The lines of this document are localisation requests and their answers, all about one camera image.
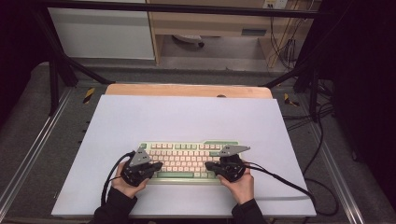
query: white cabinet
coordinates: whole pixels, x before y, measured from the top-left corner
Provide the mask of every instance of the white cabinet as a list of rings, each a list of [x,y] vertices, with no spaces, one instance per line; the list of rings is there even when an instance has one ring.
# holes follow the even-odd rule
[[[147,12],[49,8],[49,14],[70,57],[154,60]]]

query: wrist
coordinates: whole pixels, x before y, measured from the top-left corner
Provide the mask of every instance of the wrist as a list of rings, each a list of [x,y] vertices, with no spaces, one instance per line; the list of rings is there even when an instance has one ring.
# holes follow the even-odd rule
[[[237,202],[238,204],[244,204],[244,203],[247,203],[248,201],[250,201],[250,200],[252,200],[252,199],[253,199],[252,196],[247,196],[247,197],[238,198],[238,199],[236,200],[236,202]]]
[[[127,196],[128,198],[134,198],[134,193],[128,190],[127,188],[124,188],[122,186],[113,186],[113,189],[117,189],[119,192],[121,192],[123,195]]]

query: person's left hand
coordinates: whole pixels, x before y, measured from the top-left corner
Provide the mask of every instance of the person's left hand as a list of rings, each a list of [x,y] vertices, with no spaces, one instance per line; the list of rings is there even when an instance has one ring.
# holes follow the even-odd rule
[[[125,162],[122,162],[119,164],[119,166],[117,168],[116,176],[121,176],[121,171],[122,171],[122,167],[124,166],[124,164],[125,164]],[[149,182],[149,179],[147,178],[147,179],[143,180],[143,182],[140,183],[139,186],[134,187],[134,186],[127,184],[122,179],[122,177],[120,177],[120,178],[113,179],[111,181],[111,186],[114,189],[119,190],[121,193],[125,194],[126,196],[133,198],[138,191],[140,191],[146,187],[148,182]]]

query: power strip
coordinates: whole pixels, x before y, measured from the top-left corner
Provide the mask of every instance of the power strip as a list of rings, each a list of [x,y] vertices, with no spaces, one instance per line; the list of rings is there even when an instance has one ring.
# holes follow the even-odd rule
[[[288,0],[265,0],[262,8],[285,9]]]

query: controller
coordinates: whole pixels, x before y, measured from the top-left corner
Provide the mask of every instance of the controller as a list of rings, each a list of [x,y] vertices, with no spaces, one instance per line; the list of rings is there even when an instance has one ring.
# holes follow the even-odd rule
[[[225,146],[219,153],[219,163],[213,161],[205,162],[206,170],[215,172],[215,175],[222,175],[230,182],[235,182],[242,177],[246,167],[239,158],[238,153],[249,150],[250,147]]]
[[[146,150],[140,147],[132,152],[132,157],[124,164],[121,177],[129,185],[137,187],[146,178],[152,178],[154,172],[161,170],[162,162],[149,163],[151,159]]]

